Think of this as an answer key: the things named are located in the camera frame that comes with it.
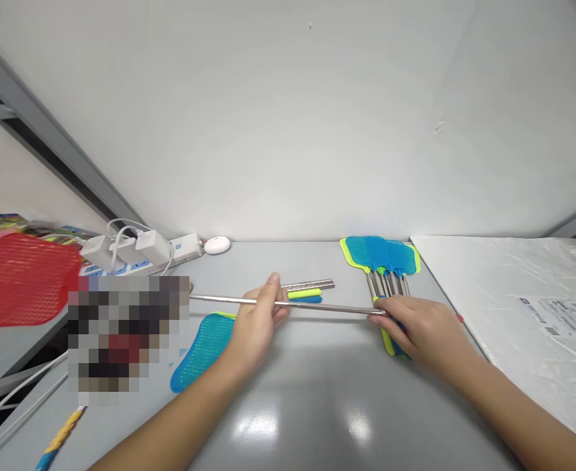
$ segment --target white round device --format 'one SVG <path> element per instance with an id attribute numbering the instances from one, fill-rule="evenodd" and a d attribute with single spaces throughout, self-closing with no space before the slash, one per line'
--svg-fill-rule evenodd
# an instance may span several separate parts
<path id="1" fill-rule="evenodd" d="M 203 248 L 205 249 L 206 253 L 210 255 L 216 255 L 225 252 L 229 247 L 231 247 L 231 240 L 227 239 L 223 235 L 220 235 L 218 237 L 213 237 L 205 242 Z"/>

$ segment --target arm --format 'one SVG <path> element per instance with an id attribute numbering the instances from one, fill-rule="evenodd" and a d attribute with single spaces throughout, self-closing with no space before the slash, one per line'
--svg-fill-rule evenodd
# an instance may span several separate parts
<path id="1" fill-rule="evenodd" d="M 190 387 L 94 464 L 90 471 L 186 469 L 227 407 L 263 363 L 275 329 L 288 317 L 275 300 L 288 300 L 279 276 L 245 298 L 224 353 Z"/>
<path id="2" fill-rule="evenodd" d="M 576 471 L 576 434 L 484 360 L 446 306 L 406 296 L 381 299 L 376 305 L 406 332 L 386 317 L 369 320 L 466 397 L 526 469 Z"/>

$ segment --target power strip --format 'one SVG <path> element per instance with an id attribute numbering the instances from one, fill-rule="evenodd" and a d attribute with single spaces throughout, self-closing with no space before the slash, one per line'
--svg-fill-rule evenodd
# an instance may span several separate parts
<path id="1" fill-rule="evenodd" d="M 183 262 L 188 262 L 189 260 L 194 260 L 195 258 L 203 255 L 203 249 L 201 246 L 201 239 L 195 232 L 193 234 L 184 235 L 183 237 L 177 237 L 170 241 L 170 245 L 175 249 L 175 254 L 172 258 L 172 263 L 170 268 L 180 265 Z M 136 275 L 152 275 L 154 273 L 159 273 L 164 271 L 167 263 L 161 265 L 153 265 L 148 260 L 142 263 L 129 265 L 125 264 L 123 268 L 116 271 L 115 276 L 136 276 Z M 81 276 L 111 276 L 111 273 L 107 273 L 105 270 L 96 265 L 87 265 L 81 268 L 79 272 Z"/>

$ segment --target white wall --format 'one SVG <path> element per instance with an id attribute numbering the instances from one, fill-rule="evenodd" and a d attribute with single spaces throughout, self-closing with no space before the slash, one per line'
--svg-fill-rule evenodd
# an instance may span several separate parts
<path id="1" fill-rule="evenodd" d="M 105 231 L 105 221 L 1 126 L 0 213 Z"/>
<path id="2" fill-rule="evenodd" d="M 0 0 L 0 55 L 169 236 L 576 212 L 576 0 Z"/>

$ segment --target hand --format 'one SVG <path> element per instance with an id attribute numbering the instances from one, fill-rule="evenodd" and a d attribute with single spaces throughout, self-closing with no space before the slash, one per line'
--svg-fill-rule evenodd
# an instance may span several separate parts
<path id="1" fill-rule="evenodd" d="M 398 295 L 378 299 L 375 306 L 403 324 L 406 332 L 385 316 L 369 316 L 369 320 L 388 332 L 413 359 L 454 386 L 465 381 L 472 363 L 482 360 L 447 306 Z"/>
<path id="2" fill-rule="evenodd" d="M 274 305 L 275 301 L 287 302 L 288 293 L 280 287 L 279 275 L 272 273 L 264 286 L 245 293 L 243 298 L 257 299 L 257 304 L 240 306 L 225 352 L 252 374 L 264 362 L 275 329 L 288 318 L 288 308 Z"/>

